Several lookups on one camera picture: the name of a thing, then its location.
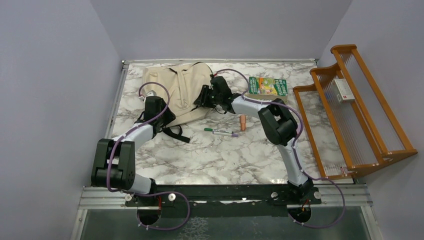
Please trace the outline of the cream canvas backpack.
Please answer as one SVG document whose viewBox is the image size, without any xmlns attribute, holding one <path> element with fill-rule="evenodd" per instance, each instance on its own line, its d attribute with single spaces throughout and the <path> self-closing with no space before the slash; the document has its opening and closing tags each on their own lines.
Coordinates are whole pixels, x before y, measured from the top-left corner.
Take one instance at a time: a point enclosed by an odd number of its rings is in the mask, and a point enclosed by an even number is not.
<svg viewBox="0 0 424 240">
<path fill-rule="evenodd" d="M 174 66 L 146 67 L 142 72 L 142 82 L 148 83 L 139 94 L 147 97 L 149 94 L 161 97 L 167 101 L 169 110 L 175 119 L 166 123 L 162 132 L 166 135 L 189 143 L 190 138 L 183 136 L 181 125 L 206 118 L 211 108 L 198 106 L 195 100 L 200 96 L 204 85 L 210 86 L 213 71 L 204 62 Z"/>
</svg>

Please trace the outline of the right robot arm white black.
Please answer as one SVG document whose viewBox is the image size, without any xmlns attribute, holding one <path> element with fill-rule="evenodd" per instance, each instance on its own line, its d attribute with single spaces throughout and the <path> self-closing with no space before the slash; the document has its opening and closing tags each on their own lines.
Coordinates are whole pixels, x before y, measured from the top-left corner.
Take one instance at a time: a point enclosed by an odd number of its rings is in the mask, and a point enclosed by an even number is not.
<svg viewBox="0 0 424 240">
<path fill-rule="evenodd" d="M 203 85 L 194 104 L 198 107 L 221 106 L 225 112 L 248 115 L 260 120 L 266 138 L 277 146 L 287 170 L 289 199 L 296 203 L 320 202 L 320 193 L 311 177 L 303 171 L 300 159 L 294 149 L 299 137 L 298 123 L 291 108 L 277 98 L 273 101 L 259 101 L 243 94 L 233 93 L 226 80 L 214 77 L 211 85 Z"/>
</svg>

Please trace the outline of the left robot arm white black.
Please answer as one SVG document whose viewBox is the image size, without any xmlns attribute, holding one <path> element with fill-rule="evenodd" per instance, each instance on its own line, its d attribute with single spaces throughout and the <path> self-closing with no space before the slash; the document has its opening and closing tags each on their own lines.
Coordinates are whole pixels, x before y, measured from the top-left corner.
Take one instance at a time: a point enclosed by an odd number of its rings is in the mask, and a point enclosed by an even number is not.
<svg viewBox="0 0 424 240">
<path fill-rule="evenodd" d="M 98 141 L 91 184 L 111 192 L 138 194 L 138 199 L 147 206 L 155 203 L 155 181 L 136 173 L 136 151 L 175 119 L 163 98 L 148 96 L 142 115 L 127 132 L 113 139 L 102 138 Z"/>
</svg>

